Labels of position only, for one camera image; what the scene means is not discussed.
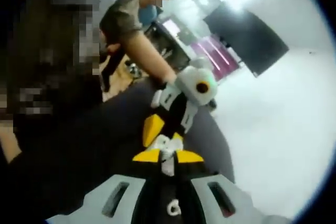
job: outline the black panel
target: black panel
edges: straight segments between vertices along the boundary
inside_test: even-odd
[[[260,75],[287,51],[287,45],[256,15],[222,3],[204,18],[210,31],[232,46],[246,66]]]

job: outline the purple wall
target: purple wall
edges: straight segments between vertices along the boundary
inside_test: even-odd
[[[191,44],[197,55],[206,55],[214,66],[213,73],[217,81],[239,68],[226,48],[213,36],[205,37]]]

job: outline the ceiling light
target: ceiling light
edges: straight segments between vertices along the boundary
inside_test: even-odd
[[[199,0],[201,5],[208,5],[209,1],[208,0]]]

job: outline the blue shirt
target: blue shirt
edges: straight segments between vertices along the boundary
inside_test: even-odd
[[[142,26],[150,25],[157,17],[157,10],[154,5],[148,5],[145,8],[139,9],[139,21]]]

